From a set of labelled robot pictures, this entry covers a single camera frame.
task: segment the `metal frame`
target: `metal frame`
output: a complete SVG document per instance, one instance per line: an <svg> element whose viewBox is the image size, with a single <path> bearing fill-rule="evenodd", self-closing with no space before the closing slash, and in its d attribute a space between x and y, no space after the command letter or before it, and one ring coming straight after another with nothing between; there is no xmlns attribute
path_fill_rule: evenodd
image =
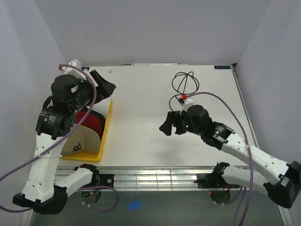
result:
<svg viewBox="0 0 301 226"><path fill-rule="evenodd" d="M240 95L241 102L249 123L255 146L259 148L258 141L244 102L242 92L238 83L238 76L231 66L234 80ZM211 173L212 167L168 167L168 168L131 168L131 167L101 167L101 173L114 174L114 188L117 191L200 191L209 190L206 188L199 189L194 183L197 174ZM58 167L55 179L59 180L73 172L73 167ZM285 226L293 226L293 221L288 209L279 207L279 211ZM32 211L23 214L20 220L20 226L28 226L32 217Z"/></svg>
<svg viewBox="0 0 301 226"><path fill-rule="evenodd" d="M249 123L249 127L250 127L250 130L251 130L251 133L252 133L253 140L254 140L254 145L256 147L260 148L259 144L258 144L258 141L257 141L257 137L255 135L255 131L254 131L252 123L251 123L251 119L250 119L248 110L246 108L246 104L245 104L245 101L244 101L244 98L243 98L243 94L242 94L240 86L239 86L238 75L237 75L236 70L234 70L232 65L231 65L231 69L232 69L232 72L233 72L234 80L235 80L235 83L236 83L236 86L237 86L237 89L238 89L238 92L239 92L241 102L244 106L246 117L247 117L247 120L248 120L248 123ZM293 226L293 220L292 220L292 217L291 217L291 214L290 214L289 210L286 209L286 208L283 208L281 206L278 206L278 208L279 208L279 211L280 211L280 214L281 214L284 225L285 226Z"/></svg>

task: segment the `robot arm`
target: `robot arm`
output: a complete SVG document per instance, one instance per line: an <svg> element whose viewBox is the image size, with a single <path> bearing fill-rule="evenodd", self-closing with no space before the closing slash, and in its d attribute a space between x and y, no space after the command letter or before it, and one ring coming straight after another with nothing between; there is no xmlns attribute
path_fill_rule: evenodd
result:
<svg viewBox="0 0 301 226"><path fill-rule="evenodd" d="M208 145L229 153L246 164L249 164L249 148L244 139L225 124L212 121L208 111L200 105L193 105L190 98L180 99L182 110L168 112L167 119L160 130L167 136L176 127L176 134L194 133ZM301 164L294 161L288 164L255 146L250 146L254 172L254 189L267 192L269 198L276 204L290 208L300 189ZM210 175L200 184L205 187L225 187L229 184L249 186L250 171L230 166L228 163L217 164Z"/></svg>
<svg viewBox="0 0 301 226"><path fill-rule="evenodd" d="M77 60L69 64L77 65ZM95 70L90 72L96 86L96 102L110 97L116 86L104 80ZM58 214L64 208L68 197L84 185L96 186L99 171L93 165L83 164L66 178L55 181L55 173L61 151L66 140L41 156L41 153L62 139L76 122L76 113L93 99L92 85L76 70L65 69L65 74L56 77L51 85L52 96L47 98L36 126L36 149L32 168L21 193L16 194L13 203L33 208L40 214Z"/></svg>

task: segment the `white cap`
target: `white cap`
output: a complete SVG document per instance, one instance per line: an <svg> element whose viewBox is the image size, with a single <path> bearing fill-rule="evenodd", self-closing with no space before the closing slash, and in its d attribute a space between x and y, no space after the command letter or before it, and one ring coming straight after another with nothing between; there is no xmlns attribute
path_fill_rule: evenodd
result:
<svg viewBox="0 0 301 226"><path fill-rule="evenodd" d="M67 138L67 141L63 146L61 155L65 157L81 151L90 154L98 154L99 148L100 138L98 134L94 130L80 125Z"/></svg>

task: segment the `gray wall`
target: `gray wall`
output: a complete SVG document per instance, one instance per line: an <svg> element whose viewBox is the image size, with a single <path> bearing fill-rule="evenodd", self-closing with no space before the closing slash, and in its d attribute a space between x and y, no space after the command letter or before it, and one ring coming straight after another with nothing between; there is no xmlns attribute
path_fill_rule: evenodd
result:
<svg viewBox="0 0 301 226"><path fill-rule="evenodd" d="M301 1L273 0L238 62L238 76L263 150L301 162ZM301 225L301 195L290 210Z"/></svg>
<svg viewBox="0 0 301 226"><path fill-rule="evenodd" d="M35 0L66 60L237 62L271 0Z"/></svg>
<svg viewBox="0 0 301 226"><path fill-rule="evenodd" d="M29 160L35 125L50 84L65 62L33 0L0 0L0 174ZM0 183L0 203L12 204L28 178L29 167ZM20 214L0 210L1 225L15 226Z"/></svg>

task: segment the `white label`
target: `white label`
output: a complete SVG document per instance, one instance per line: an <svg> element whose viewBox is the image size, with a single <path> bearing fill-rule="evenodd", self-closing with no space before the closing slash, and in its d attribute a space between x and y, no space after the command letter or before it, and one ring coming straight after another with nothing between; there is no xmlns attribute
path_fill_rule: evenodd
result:
<svg viewBox="0 0 301 226"><path fill-rule="evenodd" d="M75 66L81 68L81 62L78 59L75 59Z"/></svg>
<svg viewBox="0 0 301 226"><path fill-rule="evenodd" d="M73 87L72 89L71 89L71 93L74 93L76 90L78 90L78 86L76 85L75 87Z"/></svg>

